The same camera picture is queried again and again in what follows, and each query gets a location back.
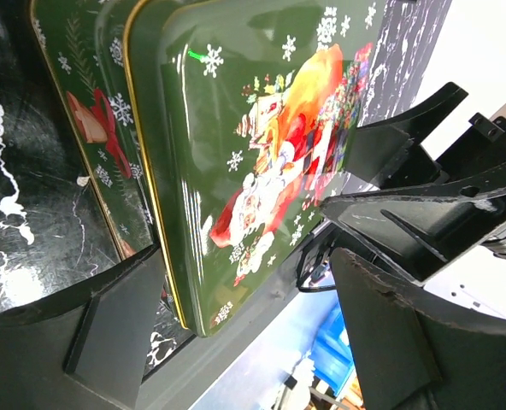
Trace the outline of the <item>gold tin lid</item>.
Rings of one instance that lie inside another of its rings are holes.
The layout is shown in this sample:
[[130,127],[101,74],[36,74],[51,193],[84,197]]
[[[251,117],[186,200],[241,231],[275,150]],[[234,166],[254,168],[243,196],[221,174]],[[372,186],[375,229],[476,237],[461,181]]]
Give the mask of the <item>gold tin lid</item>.
[[344,182],[381,1],[141,1],[125,69],[182,325],[219,331]]

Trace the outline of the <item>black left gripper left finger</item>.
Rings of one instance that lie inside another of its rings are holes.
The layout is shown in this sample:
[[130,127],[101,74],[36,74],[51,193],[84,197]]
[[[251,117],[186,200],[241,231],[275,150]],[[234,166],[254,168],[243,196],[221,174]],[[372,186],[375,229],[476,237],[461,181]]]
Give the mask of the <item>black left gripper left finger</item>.
[[0,409],[132,409],[164,283],[150,246],[0,313]]

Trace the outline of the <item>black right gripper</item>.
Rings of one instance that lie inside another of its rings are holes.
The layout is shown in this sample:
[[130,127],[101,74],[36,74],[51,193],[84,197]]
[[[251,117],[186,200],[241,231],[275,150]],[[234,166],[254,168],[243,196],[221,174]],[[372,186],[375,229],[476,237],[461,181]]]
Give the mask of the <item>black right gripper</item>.
[[474,114],[437,159],[421,146],[467,96],[449,82],[413,108],[357,128],[345,170],[398,189],[321,204],[326,218],[415,284],[475,245],[506,252],[506,106],[491,117]]

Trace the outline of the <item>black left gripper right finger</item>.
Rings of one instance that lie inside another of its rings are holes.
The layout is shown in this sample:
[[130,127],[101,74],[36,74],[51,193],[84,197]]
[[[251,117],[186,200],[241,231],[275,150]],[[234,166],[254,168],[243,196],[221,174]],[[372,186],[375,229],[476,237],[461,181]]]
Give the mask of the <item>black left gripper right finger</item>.
[[332,273],[368,409],[506,409],[506,319],[390,276],[348,249]]

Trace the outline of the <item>gold square cookie tin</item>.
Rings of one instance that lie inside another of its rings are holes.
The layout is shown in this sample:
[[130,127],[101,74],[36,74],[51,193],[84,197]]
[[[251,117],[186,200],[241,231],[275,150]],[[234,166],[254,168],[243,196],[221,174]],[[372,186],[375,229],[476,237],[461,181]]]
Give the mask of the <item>gold square cookie tin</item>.
[[153,219],[124,69],[133,1],[32,1],[32,28],[124,259],[149,247]]

